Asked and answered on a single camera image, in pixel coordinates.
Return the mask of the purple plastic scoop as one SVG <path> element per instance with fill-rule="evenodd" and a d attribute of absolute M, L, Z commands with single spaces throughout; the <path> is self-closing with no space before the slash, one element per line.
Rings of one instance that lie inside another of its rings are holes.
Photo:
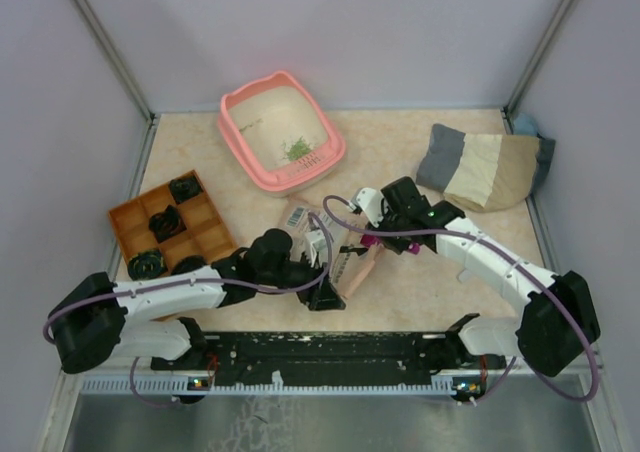
<path fill-rule="evenodd" d="M 414 242 L 410 242 L 405 238 L 380 238 L 371 235 L 362 235 L 360 238 L 360 244 L 367 249 L 381 245 L 384 248 L 391 250 L 392 252 L 400 255 L 402 253 L 410 253 L 417 255 L 420 252 L 420 245 Z"/>

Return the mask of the beige cat litter bag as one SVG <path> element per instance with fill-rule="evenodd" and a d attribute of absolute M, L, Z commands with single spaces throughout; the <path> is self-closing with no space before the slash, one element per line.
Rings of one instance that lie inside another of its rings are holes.
<path fill-rule="evenodd" d="M 332 237 L 332 263 L 330 281 L 337 293 L 349 299 L 373 270 L 384 252 L 381 245 L 367 249 L 360 244 L 362 234 L 343 227 L 333 220 L 321 207 L 314 206 L 302 199 L 293 197 L 287 200 L 287 206 L 280 218 L 278 227 L 285 230 L 293 240 L 291 258 L 300 260 L 304 253 L 304 234 L 315 222 L 308 217 L 316 214 L 325 224 Z"/>

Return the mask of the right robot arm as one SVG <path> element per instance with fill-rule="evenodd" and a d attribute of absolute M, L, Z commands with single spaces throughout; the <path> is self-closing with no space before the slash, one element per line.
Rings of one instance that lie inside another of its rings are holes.
<path fill-rule="evenodd" d="M 481 355 L 515 356 L 535 371 L 558 375 L 601 335 L 589 286 L 574 271 L 564 275 L 532 264 L 483 233 L 463 210 L 430 204 L 414 181 L 402 177 L 374 193 L 364 211 L 384 232 L 383 244 L 401 254 L 417 246 L 459 263 L 514 310 L 512 317 L 478 316 L 446 344 L 448 359 L 470 367 Z"/>

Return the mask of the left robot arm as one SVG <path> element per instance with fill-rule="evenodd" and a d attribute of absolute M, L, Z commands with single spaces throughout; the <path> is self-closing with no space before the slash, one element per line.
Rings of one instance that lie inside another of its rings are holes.
<path fill-rule="evenodd" d="M 43 336 L 67 374 L 90 371 L 112 357 L 159 358 L 201 366 L 208 345 L 186 312 L 219 309 L 254 298 L 294 294 L 311 311 L 342 310 L 330 260 L 291 256 L 292 237 L 272 228 L 230 256 L 192 271 L 147 281 L 114 282 L 104 272 L 83 279 L 48 314 Z"/>

